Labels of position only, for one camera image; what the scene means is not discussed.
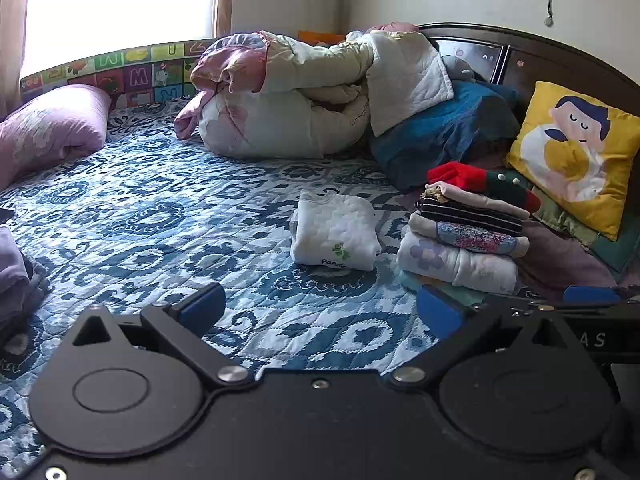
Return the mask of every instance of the quilted bedspread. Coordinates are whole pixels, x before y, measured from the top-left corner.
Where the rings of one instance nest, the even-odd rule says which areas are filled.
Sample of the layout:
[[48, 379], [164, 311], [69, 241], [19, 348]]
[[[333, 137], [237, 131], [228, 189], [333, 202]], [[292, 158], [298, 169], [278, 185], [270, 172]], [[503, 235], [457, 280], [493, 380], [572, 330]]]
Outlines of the quilted bedspread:
[[[30, 387], [91, 303], [131, 314], [217, 280], [226, 311], [205, 339], [257, 375], [264, 367], [387, 372], [434, 342], [394, 277], [408, 213], [373, 162], [221, 158], [197, 136], [175, 139], [172, 120], [186, 102], [116, 110], [103, 150], [0, 195], [17, 212], [18, 245], [54, 284], [0, 356], [0, 470], [9, 476], [41, 449]], [[372, 203], [383, 248], [373, 272], [292, 263], [288, 220], [303, 187]]]

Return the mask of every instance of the bed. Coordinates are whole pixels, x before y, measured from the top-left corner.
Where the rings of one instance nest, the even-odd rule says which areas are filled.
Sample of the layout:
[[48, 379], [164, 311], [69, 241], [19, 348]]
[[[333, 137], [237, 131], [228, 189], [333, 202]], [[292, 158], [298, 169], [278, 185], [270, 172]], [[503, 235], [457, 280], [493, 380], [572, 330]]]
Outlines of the bed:
[[[481, 25], [421, 27], [442, 54], [520, 92], [522, 118], [537, 79], [589, 93], [640, 115], [640, 87], [606, 63], [530, 34]], [[369, 158], [232, 160], [197, 137], [175, 139], [187, 98], [118, 108], [106, 146], [27, 178], [1, 195], [12, 232], [55, 286], [24, 334], [0, 356], [0, 470], [14, 475], [40, 450], [27, 395], [64, 331], [99, 302], [130, 314], [219, 281], [227, 302], [206, 335], [260, 374], [265, 367], [388, 372], [436, 340], [395, 278], [408, 212]], [[631, 197], [640, 179], [632, 175]], [[296, 266], [289, 216], [298, 193], [333, 189], [369, 200], [382, 254], [373, 272]], [[638, 204], [629, 201], [629, 207]]]

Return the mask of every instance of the bright window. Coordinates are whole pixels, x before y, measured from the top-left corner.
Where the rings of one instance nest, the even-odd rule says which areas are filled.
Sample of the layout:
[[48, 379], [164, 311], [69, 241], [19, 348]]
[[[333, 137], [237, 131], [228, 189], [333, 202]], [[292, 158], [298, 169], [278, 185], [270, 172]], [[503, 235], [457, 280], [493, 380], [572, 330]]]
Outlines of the bright window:
[[122, 48], [212, 36], [214, 0], [28, 0], [29, 75]]

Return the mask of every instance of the yellow pillow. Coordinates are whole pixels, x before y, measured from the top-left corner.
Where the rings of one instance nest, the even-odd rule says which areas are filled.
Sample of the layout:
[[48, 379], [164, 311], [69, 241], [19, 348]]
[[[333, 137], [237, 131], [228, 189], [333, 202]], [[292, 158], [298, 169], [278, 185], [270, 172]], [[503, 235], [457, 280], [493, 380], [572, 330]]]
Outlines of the yellow pillow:
[[578, 220], [615, 241], [640, 147], [640, 118], [538, 81], [506, 161]]

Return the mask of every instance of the blue patterned bedspread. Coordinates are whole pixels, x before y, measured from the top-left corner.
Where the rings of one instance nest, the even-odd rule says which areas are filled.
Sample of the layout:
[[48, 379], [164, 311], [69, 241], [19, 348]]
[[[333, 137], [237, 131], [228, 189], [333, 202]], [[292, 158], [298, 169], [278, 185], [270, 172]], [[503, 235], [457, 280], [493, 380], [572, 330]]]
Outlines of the blue patterned bedspread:
[[[175, 139], [172, 121], [186, 102], [116, 110], [103, 150], [1, 195], [17, 211], [10, 225], [18, 245], [49, 269], [55, 286], [0, 359], [7, 475], [40, 451], [27, 410], [31, 385], [94, 302], [131, 314], [217, 280], [226, 312], [206, 341], [256, 374], [264, 367], [386, 372], [433, 343], [415, 297], [394, 277], [408, 213], [375, 163], [218, 157], [199, 137]], [[302, 187], [370, 200], [383, 247], [373, 272], [292, 263], [288, 220]]]

